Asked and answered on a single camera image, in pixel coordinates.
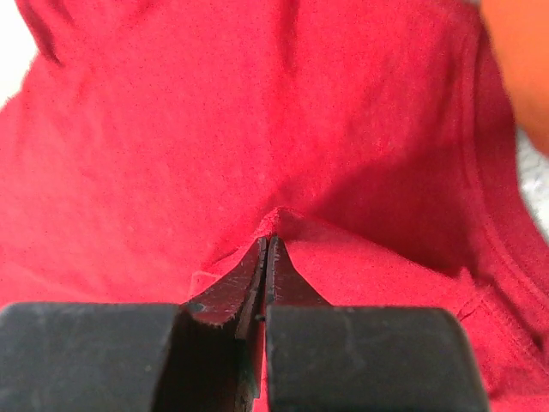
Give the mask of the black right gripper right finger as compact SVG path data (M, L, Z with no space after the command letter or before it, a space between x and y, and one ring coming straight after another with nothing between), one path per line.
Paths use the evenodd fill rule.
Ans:
M266 365L272 411L486 411L464 329L436 307L333 306L268 246Z

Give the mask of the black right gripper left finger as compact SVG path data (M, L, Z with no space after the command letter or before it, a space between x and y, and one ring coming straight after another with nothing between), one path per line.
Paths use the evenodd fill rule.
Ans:
M266 239L182 305L26 302L1 312L4 411L249 411Z

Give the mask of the bright red t shirt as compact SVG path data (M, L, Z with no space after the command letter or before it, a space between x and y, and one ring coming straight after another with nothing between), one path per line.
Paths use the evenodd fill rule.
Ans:
M441 306L548 408L548 247L460 1L20 1L1 301L184 301L278 233L336 305Z

